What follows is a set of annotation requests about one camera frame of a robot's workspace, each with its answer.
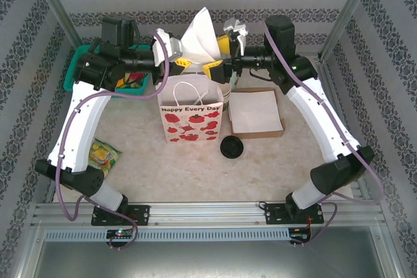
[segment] white paper bag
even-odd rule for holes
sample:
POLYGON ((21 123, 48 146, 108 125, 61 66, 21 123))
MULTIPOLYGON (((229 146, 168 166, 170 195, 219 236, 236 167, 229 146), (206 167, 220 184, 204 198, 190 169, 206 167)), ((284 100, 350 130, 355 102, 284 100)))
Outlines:
POLYGON ((171 76, 158 95, 168 143, 216 140, 220 135, 223 94, 207 76, 171 76))

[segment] chip bag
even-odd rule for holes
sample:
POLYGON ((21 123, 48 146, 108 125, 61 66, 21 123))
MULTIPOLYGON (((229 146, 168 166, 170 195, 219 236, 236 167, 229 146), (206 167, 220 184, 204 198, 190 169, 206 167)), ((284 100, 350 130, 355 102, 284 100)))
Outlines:
POLYGON ((101 169, 105 178, 121 154, 122 152, 117 151, 108 143, 94 139, 89 153, 89 165, 95 169, 101 169))

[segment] cardboard box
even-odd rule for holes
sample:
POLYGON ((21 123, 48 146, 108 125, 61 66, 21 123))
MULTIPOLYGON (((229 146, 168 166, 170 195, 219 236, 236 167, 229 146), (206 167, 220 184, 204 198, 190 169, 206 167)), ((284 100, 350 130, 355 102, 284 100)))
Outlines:
MULTIPOLYGON (((232 92, 262 92, 262 91, 274 91, 276 103, 278 105, 278 93, 276 92, 276 89, 273 87, 265 87, 265 88, 241 88, 233 90, 232 92)), ((229 120, 230 120, 230 129, 231 134, 233 136, 238 137, 239 139, 257 139, 257 138, 275 138, 275 137, 281 137, 284 134, 285 131, 285 123, 284 119, 280 118, 282 128, 283 130, 278 130, 274 132, 259 132, 259 133, 234 133, 233 132, 233 125, 232 120, 230 118, 230 112, 229 112, 229 120)))

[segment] metal base plate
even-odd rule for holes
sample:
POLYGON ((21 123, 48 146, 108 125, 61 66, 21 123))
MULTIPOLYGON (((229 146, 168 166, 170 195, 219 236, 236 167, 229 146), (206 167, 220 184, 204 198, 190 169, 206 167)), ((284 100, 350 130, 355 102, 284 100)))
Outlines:
MULTIPOLYGON (((126 216, 132 218, 138 226, 147 226, 149 222, 149 205, 129 205, 126 216)), ((91 218, 92 226, 131 226, 131 222, 94 207, 91 218)))
POLYGON ((308 217, 311 218, 311 224, 324 223, 323 212, 318 204, 300 211, 294 219, 287 213, 284 203, 267 203, 264 209, 267 225, 308 224, 308 217))

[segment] paper bag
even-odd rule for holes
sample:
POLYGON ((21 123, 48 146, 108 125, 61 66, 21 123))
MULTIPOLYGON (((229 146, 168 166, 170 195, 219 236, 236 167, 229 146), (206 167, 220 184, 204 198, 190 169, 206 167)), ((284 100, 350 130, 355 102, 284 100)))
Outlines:
POLYGON ((216 140, 220 135, 223 94, 207 76, 171 76, 158 95, 168 143, 216 140))

